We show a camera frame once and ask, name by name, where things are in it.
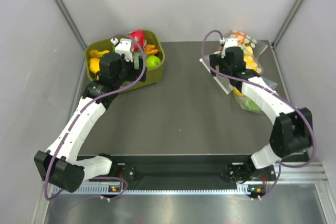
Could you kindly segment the left aluminium frame post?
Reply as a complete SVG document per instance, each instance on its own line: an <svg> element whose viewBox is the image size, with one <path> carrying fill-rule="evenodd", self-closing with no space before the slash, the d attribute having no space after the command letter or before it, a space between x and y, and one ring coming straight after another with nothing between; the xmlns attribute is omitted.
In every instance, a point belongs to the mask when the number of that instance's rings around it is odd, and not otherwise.
<svg viewBox="0 0 336 224"><path fill-rule="evenodd" d="M64 17L64 19L66 20L70 30L72 31L73 35L75 36L76 40L78 41L78 43L80 44L81 48L83 50L86 49L87 45L83 39L83 37L81 36L74 20L72 19L71 14L69 13L67 7L65 6L63 0L54 0L54 2L56 3L57 7L59 8L62 16Z"/></svg>

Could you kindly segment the aluminium frame post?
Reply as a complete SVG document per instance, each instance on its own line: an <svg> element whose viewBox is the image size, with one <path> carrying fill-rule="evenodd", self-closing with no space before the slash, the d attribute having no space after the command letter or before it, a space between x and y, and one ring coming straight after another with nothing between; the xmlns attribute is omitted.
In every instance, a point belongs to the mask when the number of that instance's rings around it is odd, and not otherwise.
<svg viewBox="0 0 336 224"><path fill-rule="evenodd" d="M286 31L288 30L289 26L291 25L293 19L297 15L301 5L304 3L305 0L295 0L294 4L292 5L288 15L286 16L284 22L282 23L279 31L277 32L273 42L271 43L273 48L276 48L279 43L281 42L283 36L285 35Z"/></svg>
<svg viewBox="0 0 336 224"><path fill-rule="evenodd" d="M63 0L54 0L54 2L56 3L57 7L59 8L62 16L64 17L64 19L66 20L70 30L72 31L73 35L75 36L76 40L78 41L78 43L80 44L81 48L83 50L86 49L87 45L83 39L83 37L81 36L74 20L72 19L71 14L69 13L67 7L65 6Z"/></svg>

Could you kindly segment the yellow lemon toy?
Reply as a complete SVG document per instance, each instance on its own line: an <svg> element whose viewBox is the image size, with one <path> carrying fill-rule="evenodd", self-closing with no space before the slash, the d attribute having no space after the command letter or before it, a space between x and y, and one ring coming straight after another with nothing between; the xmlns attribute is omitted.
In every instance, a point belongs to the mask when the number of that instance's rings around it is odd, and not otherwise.
<svg viewBox="0 0 336 224"><path fill-rule="evenodd" d="M89 70L93 74L97 74L97 72L100 70L99 62L100 62L100 58L90 58L89 60Z"/></svg>

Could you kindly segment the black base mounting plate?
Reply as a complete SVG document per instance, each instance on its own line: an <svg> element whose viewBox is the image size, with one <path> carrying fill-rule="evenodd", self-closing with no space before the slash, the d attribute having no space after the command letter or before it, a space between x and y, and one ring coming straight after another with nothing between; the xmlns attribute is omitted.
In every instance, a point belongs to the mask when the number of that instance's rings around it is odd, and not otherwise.
<svg viewBox="0 0 336 224"><path fill-rule="evenodd" d="M128 189L233 189L237 182L265 185L275 181L273 166L245 179L246 154L113 155L110 177L128 182Z"/></svg>

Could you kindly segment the olive green plastic bin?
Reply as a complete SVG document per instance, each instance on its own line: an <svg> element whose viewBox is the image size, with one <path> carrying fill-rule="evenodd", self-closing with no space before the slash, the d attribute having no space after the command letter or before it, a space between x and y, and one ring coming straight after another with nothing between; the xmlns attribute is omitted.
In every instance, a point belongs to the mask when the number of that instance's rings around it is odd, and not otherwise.
<svg viewBox="0 0 336 224"><path fill-rule="evenodd" d="M154 83L159 83L162 80L164 74L165 53L163 51L162 45L153 31L143 29L143 32L145 34L146 45L153 44L156 46L156 48L159 49L159 52L155 56L158 56L161 59L161 63L154 68L151 69L147 68L146 80L144 82L140 81L134 86L127 88L128 91L145 87ZM95 74L93 74L89 70L89 60L91 58L89 52L93 49L96 49L98 51L104 51L104 50L113 51L114 45L111 43L110 38L108 38L94 42L86 48L85 50L86 70L87 70L87 76L90 81L92 81L95 78Z"/></svg>

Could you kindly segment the polka dot zip bag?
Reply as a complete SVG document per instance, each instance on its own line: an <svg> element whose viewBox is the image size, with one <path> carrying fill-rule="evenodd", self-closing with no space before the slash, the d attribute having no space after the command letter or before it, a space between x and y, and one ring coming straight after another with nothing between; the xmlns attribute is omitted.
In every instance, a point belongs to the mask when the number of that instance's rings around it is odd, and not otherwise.
<svg viewBox="0 0 336 224"><path fill-rule="evenodd" d="M235 38L237 40L238 46L244 52L246 68L253 69L257 73L262 74L264 69L259 63L258 58L267 49L268 45L261 40L257 40L246 33L234 29L225 35L225 40L228 40L228 38Z"/></svg>

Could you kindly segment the right aluminium frame post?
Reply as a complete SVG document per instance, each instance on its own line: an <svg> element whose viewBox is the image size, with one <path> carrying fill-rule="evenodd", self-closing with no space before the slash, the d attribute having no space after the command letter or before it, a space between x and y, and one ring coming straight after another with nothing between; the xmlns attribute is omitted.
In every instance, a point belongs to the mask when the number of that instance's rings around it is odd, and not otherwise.
<svg viewBox="0 0 336 224"><path fill-rule="evenodd" d="M297 15L301 5L304 3L305 0L295 0L294 4L292 5L288 15L286 16L284 22L282 23L279 31L277 32L273 42L271 43L273 48L276 48L279 43L281 42L283 36L285 35L286 31L288 30L289 26L291 25L293 19Z"/></svg>

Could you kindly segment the pink dragon fruit toy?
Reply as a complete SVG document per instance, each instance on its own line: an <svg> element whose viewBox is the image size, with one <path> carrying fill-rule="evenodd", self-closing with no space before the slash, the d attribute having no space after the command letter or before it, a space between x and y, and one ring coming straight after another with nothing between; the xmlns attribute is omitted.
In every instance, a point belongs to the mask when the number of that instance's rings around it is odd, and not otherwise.
<svg viewBox="0 0 336 224"><path fill-rule="evenodd" d="M143 30L137 29L128 33L143 49L146 46L146 39Z"/></svg>

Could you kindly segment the orange walnut-like toy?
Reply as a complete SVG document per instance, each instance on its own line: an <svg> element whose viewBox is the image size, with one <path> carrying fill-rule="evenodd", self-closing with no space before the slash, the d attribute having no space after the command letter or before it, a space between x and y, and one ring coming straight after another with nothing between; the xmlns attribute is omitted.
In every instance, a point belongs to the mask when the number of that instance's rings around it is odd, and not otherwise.
<svg viewBox="0 0 336 224"><path fill-rule="evenodd" d="M149 56L154 56L159 52L159 49L153 44L147 44L144 47L144 52Z"/></svg>

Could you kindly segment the yellow banana bunch in bin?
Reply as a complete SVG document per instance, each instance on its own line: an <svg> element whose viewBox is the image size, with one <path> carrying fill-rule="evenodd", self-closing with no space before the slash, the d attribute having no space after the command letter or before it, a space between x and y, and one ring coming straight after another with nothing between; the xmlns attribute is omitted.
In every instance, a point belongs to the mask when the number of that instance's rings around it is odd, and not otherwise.
<svg viewBox="0 0 336 224"><path fill-rule="evenodd" d="M102 58L105 54L108 54L109 50L104 51L98 51L96 49L93 49L89 52L91 58Z"/></svg>

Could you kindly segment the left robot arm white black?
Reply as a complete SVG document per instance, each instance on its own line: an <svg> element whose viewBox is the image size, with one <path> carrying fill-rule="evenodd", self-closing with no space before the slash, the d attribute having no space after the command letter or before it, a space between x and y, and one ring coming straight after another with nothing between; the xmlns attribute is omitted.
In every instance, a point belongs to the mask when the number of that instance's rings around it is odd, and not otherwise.
<svg viewBox="0 0 336 224"><path fill-rule="evenodd" d="M59 135L46 151L38 151L34 162L45 185L52 184L69 193L98 176L114 180L119 174L116 160L107 154L78 160L79 151L98 119L118 93L146 80L146 55L139 66L126 60L125 53L109 52L100 59L96 77L86 87L79 104Z"/></svg>

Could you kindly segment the blue zip bag colourful balls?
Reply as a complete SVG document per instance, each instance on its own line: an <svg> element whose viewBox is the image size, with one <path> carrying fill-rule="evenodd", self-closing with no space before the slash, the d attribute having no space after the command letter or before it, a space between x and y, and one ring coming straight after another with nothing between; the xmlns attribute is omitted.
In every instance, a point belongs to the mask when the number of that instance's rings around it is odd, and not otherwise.
<svg viewBox="0 0 336 224"><path fill-rule="evenodd" d="M275 90L275 88L278 86L277 82L274 82L268 78L262 77L262 79L265 82L265 84L273 90ZM233 93L234 93L234 97L236 101L238 102L238 104L240 105L242 109L250 111L250 112L254 112L254 113L263 114L263 111L261 110L261 108L255 102L253 102L250 98L240 93L237 90L237 88L233 88Z"/></svg>

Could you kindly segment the green apple toy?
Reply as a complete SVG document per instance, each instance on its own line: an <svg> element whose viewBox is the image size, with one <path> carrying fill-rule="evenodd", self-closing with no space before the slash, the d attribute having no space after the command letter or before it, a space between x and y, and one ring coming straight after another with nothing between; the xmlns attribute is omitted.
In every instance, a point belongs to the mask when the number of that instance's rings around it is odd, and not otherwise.
<svg viewBox="0 0 336 224"><path fill-rule="evenodd" d="M148 69L154 68L156 66L158 66L161 63L161 59L158 56L155 55L150 55L147 57L146 59L146 67Z"/></svg>

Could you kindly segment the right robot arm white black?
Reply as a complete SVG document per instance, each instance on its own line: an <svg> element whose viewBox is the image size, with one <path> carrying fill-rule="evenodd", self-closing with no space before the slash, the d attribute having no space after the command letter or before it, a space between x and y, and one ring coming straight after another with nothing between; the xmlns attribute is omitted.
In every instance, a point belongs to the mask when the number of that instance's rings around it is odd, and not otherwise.
<svg viewBox="0 0 336 224"><path fill-rule="evenodd" d="M231 86L250 98L270 119L269 144L253 153L243 163L245 179L256 180L264 168L314 145L312 114L298 109L270 88L261 75L246 67L244 52L238 46L225 48L208 56L211 75L227 77Z"/></svg>

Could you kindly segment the zip bag with bananas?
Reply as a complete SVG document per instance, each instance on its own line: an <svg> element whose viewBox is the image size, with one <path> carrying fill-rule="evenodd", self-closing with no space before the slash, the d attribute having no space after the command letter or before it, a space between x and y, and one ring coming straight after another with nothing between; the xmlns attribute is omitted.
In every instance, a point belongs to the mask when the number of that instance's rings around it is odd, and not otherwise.
<svg viewBox="0 0 336 224"><path fill-rule="evenodd" d="M208 73L210 74L210 76L216 81L216 83L220 86L220 88L226 93L226 94L230 94L233 90L233 88L231 87L230 83L229 83L229 79L216 75L216 76L212 76L211 75L211 70L207 65L207 61L209 61L209 57L208 55L206 55L206 61L204 61L202 58L199 59L199 61L203 64L203 66L205 67L205 69L208 71Z"/></svg>

